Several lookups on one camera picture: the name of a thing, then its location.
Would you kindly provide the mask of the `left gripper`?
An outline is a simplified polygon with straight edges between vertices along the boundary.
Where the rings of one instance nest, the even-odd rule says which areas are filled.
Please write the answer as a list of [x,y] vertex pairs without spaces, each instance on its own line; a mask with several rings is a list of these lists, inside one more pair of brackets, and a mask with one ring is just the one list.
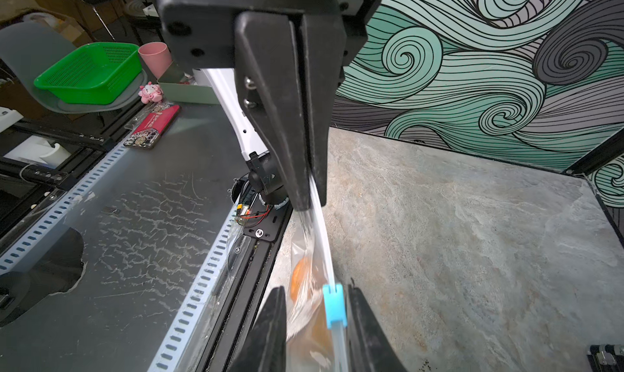
[[179,65],[236,71],[240,105],[297,211],[310,208],[313,192],[327,202],[328,133],[342,64],[362,48],[381,1],[155,0]]

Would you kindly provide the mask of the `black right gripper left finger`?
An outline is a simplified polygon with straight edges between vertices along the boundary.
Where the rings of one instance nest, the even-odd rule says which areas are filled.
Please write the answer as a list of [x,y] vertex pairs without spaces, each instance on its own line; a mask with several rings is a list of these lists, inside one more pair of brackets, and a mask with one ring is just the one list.
[[283,287],[274,287],[229,371],[286,371],[287,305]]

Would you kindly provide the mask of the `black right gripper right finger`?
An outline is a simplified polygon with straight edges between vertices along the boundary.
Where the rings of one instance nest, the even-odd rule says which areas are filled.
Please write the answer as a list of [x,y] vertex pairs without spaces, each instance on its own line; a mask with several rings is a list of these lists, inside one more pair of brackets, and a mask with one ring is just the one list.
[[352,284],[347,290],[347,323],[350,371],[406,372],[362,290]]

